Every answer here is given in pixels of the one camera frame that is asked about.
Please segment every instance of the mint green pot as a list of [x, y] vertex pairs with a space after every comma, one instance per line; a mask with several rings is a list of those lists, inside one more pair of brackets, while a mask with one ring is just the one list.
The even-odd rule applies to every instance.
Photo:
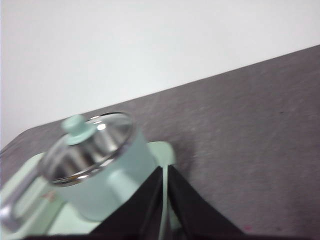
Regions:
[[67, 134], [46, 153], [39, 171], [81, 216], [102, 221], [153, 172], [154, 157], [141, 130], [125, 113], [87, 122], [76, 115], [62, 127]]

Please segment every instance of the pot handle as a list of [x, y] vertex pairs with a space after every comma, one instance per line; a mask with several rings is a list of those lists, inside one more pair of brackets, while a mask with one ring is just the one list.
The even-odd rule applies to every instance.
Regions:
[[113, 172], [108, 180], [113, 194], [119, 201], [119, 206], [125, 203], [140, 187], [140, 185], [124, 170]]
[[28, 187], [39, 176], [38, 168], [34, 167], [26, 177], [19, 183], [17, 188], [6, 198], [1, 206], [0, 218], [3, 224], [11, 232], [16, 232], [21, 227], [21, 220], [14, 215], [14, 206]]

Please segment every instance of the white wall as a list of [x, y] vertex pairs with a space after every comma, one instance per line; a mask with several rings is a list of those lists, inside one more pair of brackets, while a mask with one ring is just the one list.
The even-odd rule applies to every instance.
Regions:
[[3, 0], [1, 144], [320, 44], [319, 0]]

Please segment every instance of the gray fabric surface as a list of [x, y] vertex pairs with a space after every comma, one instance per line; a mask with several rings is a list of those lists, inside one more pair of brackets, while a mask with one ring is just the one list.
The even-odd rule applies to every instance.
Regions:
[[[239, 228], [320, 239], [320, 45], [85, 116], [112, 111], [170, 142], [182, 174]], [[59, 124], [3, 149], [2, 184], [63, 134]]]

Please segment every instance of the lid knob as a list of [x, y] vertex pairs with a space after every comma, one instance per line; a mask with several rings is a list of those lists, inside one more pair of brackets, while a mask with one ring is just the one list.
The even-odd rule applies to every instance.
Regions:
[[68, 134], [66, 138], [67, 145], [82, 143], [90, 138], [97, 130], [95, 125], [87, 123], [84, 116], [80, 114], [68, 117], [62, 122], [61, 127]]

